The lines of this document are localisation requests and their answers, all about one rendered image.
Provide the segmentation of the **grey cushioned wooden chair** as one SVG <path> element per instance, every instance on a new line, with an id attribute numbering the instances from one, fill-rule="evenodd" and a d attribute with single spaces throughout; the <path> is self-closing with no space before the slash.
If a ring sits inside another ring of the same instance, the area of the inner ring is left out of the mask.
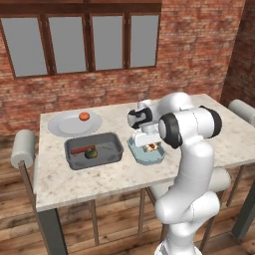
<path id="1" fill-rule="evenodd" d="M 240 101 L 240 100 L 233 100 L 229 106 L 228 109 L 233 112 L 234 114 L 236 114 L 238 117 L 240 117 L 241 119 L 243 119 L 245 122 L 247 122 L 248 124 L 252 125 L 255 127 L 255 109 L 251 106 L 249 106 L 248 104 Z M 238 184 L 241 180 L 242 174 L 243 174 L 243 170 L 244 170 L 245 166 L 241 165 L 239 167 L 239 171 L 238 174 L 235 178 L 233 187 L 231 189 L 231 192 L 229 194 L 226 206 L 229 207 L 232 203 L 232 200 L 234 198 L 235 192 L 237 190 Z"/>
<path id="2" fill-rule="evenodd" d="M 36 210 L 38 155 L 36 137 L 29 129 L 19 130 L 14 138 L 11 164 L 20 170 L 33 210 Z"/>
<path id="3" fill-rule="evenodd" d="M 228 171 L 222 167 L 215 167 L 213 169 L 212 177 L 209 183 L 209 190 L 214 191 L 217 194 L 219 201 L 223 200 L 226 190 L 228 189 L 230 184 L 231 184 L 231 176 L 228 173 Z M 142 235 L 145 195 L 148 194 L 151 202 L 155 203 L 155 201 L 161 196 L 163 196 L 168 191 L 168 189 L 172 186 L 173 186 L 173 180 L 170 182 L 157 184 L 151 187 L 145 187 L 140 190 L 138 236 Z M 200 252 L 204 250 L 207 244 L 207 241 L 210 238 L 214 221 L 215 221 L 215 218 L 212 217 L 209 219 L 207 223 L 207 227 L 199 247 Z"/>

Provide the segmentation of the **dark grey table leg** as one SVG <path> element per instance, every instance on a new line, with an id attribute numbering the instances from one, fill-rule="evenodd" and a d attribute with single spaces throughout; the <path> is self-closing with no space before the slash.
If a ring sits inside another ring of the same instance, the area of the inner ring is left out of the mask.
<path id="1" fill-rule="evenodd" d="M 250 188 L 250 191 L 244 201 L 244 204 L 240 210 L 236 222 L 231 230 L 232 235 L 236 239 L 244 238 L 254 218 L 255 218 L 255 184 Z"/>
<path id="2" fill-rule="evenodd" d="M 68 255 L 58 210 L 39 212 L 38 217 L 48 255 Z"/>

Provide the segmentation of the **green round vegetable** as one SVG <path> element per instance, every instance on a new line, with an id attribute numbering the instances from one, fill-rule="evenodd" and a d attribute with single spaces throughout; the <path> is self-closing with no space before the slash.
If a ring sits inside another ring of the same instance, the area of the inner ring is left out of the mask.
<path id="1" fill-rule="evenodd" d="M 91 148 L 85 152 L 86 159 L 96 158 L 98 156 L 98 152 L 95 148 Z"/>

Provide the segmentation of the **large grey plate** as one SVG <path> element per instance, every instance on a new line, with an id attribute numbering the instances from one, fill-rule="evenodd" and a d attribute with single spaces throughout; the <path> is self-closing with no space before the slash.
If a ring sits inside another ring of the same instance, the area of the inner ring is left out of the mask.
<path id="1" fill-rule="evenodd" d="M 82 112 L 90 114 L 90 118 L 87 121 L 79 119 L 79 114 Z M 48 129 L 56 136 L 79 137 L 95 132 L 102 123 L 101 117 L 91 111 L 68 111 L 53 117 L 49 121 Z"/>

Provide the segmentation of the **brown framed window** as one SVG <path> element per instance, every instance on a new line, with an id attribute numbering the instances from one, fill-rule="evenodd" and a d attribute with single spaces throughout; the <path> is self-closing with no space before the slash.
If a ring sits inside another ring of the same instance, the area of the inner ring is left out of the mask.
<path id="1" fill-rule="evenodd" d="M 162 0 L 0 0 L 16 79 L 152 68 Z"/>

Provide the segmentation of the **red sausage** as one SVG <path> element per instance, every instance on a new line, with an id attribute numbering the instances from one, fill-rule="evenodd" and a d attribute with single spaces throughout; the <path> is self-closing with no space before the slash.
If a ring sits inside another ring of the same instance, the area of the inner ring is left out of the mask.
<path id="1" fill-rule="evenodd" d="M 96 146 L 95 145 L 87 145 L 87 146 L 72 148 L 70 150 L 70 154 L 78 154 L 78 153 L 86 152 L 91 149 L 96 149 Z"/>

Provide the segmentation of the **light blue tupperware container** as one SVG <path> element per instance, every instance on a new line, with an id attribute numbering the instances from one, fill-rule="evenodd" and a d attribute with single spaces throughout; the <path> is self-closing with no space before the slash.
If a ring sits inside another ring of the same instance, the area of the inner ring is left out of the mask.
<path id="1" fill-rule="evenodd" d="M 132 136 L 127 140 L 128 147 L 137 163 L 151 165 L 161 163 L 165 156 L 165 150 L 160 142 L 157 142 L 158 148 L 154 151 L 147 151 L 147 145 L 137 147 L 134 145 Z"/>

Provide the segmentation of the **dark grey tupperware container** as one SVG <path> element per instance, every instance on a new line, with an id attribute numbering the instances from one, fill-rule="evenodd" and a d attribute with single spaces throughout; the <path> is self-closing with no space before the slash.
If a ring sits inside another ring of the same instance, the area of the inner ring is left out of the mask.
<path id="1" fill-rule="evenodd" d="M 85 153 L 70 154 L 70 150 L 76 147 L 95 145 L 98 156 L 86 159 Z M 73 170 L 99 166 L 118 162 L 122 159 L 123 145 L 114 132 L 105 132 L 94 135 L 68 139 L 65 142 L 66 160 Z"/>

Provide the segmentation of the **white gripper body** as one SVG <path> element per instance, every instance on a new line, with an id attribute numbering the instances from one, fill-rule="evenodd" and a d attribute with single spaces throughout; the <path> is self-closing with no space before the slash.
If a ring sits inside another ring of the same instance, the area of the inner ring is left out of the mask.
<path id="1" fill-rule="evenodd" d="M 148 145 L 151 143 L 157 143 L 161 141 L 158 132 L 146 133 L 142 131 L 137 131 L 132 135 L 134 145 L 137 147 Z"/>

